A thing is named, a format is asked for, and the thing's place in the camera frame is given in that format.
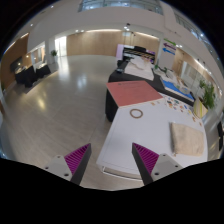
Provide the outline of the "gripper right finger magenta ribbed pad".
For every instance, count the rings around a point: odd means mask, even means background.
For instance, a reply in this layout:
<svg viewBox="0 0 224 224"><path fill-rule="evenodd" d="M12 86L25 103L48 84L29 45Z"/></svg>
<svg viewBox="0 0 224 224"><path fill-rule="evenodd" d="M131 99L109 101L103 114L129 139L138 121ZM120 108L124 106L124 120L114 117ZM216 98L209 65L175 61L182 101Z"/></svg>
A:
<svg viewBox="0 0 224 224"><path fill-rule="evenodd" d="M137 143L132 144L132 154L145 185L182 169L182 166L166 153L157 154Z"/></svg>

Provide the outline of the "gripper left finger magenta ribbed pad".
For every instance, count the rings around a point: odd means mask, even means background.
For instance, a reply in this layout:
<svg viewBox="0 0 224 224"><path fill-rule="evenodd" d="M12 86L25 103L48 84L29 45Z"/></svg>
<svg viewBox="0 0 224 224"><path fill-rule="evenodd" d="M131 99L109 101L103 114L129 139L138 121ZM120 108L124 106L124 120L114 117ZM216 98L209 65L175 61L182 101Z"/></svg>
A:
<svg viewBox="0 0 224 224"><path fill-rule="evenodd" d="M88 143L66 156L56 155L44 166L44 169L56 176L79 185L82 181L90 156L91 144Z"/></svg>

